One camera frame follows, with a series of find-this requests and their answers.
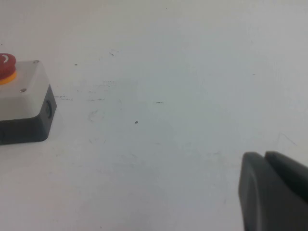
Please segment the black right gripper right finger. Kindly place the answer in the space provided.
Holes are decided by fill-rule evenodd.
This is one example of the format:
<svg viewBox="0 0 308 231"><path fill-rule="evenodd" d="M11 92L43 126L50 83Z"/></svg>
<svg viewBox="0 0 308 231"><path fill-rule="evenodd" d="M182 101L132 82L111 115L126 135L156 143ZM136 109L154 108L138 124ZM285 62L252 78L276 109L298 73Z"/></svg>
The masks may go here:
<svg viewBox="0 0 308 231"><path fill-rule="evenodd" d="M308 167L279 153L269 151L265 159L284 183L295 193L308 192Z"/></svg>

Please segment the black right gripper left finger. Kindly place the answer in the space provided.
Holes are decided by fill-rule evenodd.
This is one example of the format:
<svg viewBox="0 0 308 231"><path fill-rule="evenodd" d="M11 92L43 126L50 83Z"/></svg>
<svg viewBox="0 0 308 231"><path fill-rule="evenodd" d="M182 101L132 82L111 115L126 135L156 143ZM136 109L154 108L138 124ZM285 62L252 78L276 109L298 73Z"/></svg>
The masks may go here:
<svg viewBox="0 0 308 231"><path fill-rule="evenodd" d="M243 155L238 195L246 231L308 229L308 193L290 190L265 155Z"/></svg>

